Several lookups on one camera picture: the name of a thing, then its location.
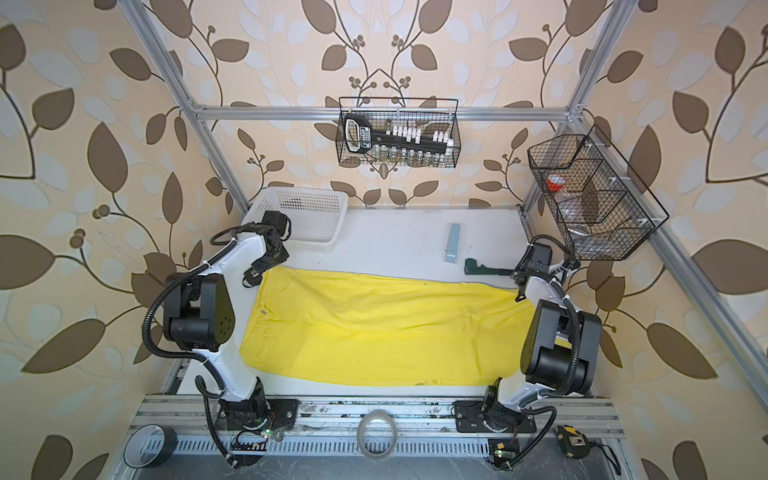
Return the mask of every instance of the black wire basket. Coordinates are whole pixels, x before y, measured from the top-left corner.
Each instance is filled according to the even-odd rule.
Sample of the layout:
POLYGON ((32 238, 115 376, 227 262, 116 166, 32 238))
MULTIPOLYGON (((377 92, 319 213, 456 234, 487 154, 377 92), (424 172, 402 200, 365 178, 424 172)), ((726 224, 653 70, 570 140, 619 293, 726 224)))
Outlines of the black wire basket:
POLYGON ((453 168, 462 149, 457 108, 448 98, 341 97, 339 163, 453 168))
POLYGON ((627 164, 625 172, 617 173, 605 160, 602 151, 610 145, 597 133, 593 127, 586 135, 559 135, 534 145, 528 161, 565 246, 576 258, 625 260, 669 213, 621 152, 615 150, 627 164), (648 211, 632 195, 630 183, 658 209, 648 211))

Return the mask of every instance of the white table surface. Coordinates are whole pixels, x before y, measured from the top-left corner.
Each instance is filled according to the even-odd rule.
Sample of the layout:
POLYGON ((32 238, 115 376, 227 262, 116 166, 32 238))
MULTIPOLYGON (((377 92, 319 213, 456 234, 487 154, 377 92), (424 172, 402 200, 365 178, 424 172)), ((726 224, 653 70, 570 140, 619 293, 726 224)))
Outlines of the white table surface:
MULTIPOLYGON (((514 268, 528 240, 514 210, 348 210, 333 252, 316 253, 286 248, 285 266, 305 270, 370 273, 382 276, 480 282, 504 288, 515 287, 505 276, 466 276, 464 260, 497 268, 514 268), (445 262, 451 223, 462 226, 456 263, 445 262)), ((235 312, 235 330, 230 342, 240 348, 258 288, 242 287, 243 271, 254 260, 248 250, 257 242, 233 251, 222 267, 235 312)), ((179 394, 197 394, 194 377, 210 374, 192 360, 178 389, 179 394)), ((310 382, 257 370, 267 395, 295 396, 479 396, 484 386, 361 387, 310 382)))

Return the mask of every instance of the tape roll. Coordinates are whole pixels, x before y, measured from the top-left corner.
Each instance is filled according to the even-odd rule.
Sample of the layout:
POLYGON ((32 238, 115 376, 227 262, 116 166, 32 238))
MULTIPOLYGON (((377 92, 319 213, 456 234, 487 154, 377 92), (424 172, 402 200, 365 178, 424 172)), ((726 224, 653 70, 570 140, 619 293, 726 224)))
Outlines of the tape roll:
POLYGON ((382 458, 389 457, 392 452, 395 451, 395 447, 397 446, 397 426, 395 425, 395 420, 384 410, 374 410, 373 412, 370 412, 360 420, 360 424, 357 426, 357 445, 360 447, 360 453, 368 458, 381 460, 382 458), (363 440, 366 433, 366 427, 372 420, 383 420, 387 422, 392 429, 392 443, 389 445, 388 449, 381 453, 373 453, 368 450, 363 440))
POLYGON ((146 425, 138 429, 128 439, 123 460, 132 468, 154 468, 163 465, 176 450, 178 438, 171 427, 146 425), (145 453, 150 439, 161 439, 160 449, 154 455, 145 453))

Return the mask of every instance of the yellow cloth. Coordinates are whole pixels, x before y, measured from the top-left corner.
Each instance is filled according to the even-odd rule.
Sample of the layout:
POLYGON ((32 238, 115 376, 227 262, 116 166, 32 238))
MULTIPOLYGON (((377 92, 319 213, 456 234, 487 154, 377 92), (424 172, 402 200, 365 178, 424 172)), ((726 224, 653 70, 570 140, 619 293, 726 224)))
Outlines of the yellow cloth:
POLYGON ((356 386, 488 385, 520 368, 516 290, 277 267, 240 353, 264 372, 356 386))

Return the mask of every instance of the wallpaper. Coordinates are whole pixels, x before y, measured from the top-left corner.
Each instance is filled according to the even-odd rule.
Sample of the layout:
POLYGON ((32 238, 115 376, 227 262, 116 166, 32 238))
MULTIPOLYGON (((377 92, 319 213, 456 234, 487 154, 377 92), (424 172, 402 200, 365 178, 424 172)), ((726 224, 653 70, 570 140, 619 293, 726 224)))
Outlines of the wallpaper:
POLYGON ((768 351, 768 4, 641 2, 586 118, 670 211, 704 275, 768 351), (628 58, 634 58, 627 68, 628 58))
POLYGON ((146 307, 239 220, 114 4, 0 2, 5 478, 108 468, 170 365, 141 346, 146 307))
MULTIPOLYGON (((641 0, 585 111, 764 349, 766 22, 765 2, 641 0)), ((531 218, 559 236, 544 204, 531 218)), ((765 476, 768 415, 650 245, 567 288, 603 320, 595 385, 649 480, 765 476)))
MULTIPOLYGON (((336 125, 324 122, 220 121, 214 130, 246 195, 268 186, 346 192, 351 207, 490 207, 522 203, 533 176, 525 152, 552 135, 547 122, 459 123, 456 168, 360 161, 340 165, 336 125)), ((216 178, 208 185, 219 190, 216 178)))
POLYGON ((564 107, 606 0, 146 0, 200 104, 564 107))

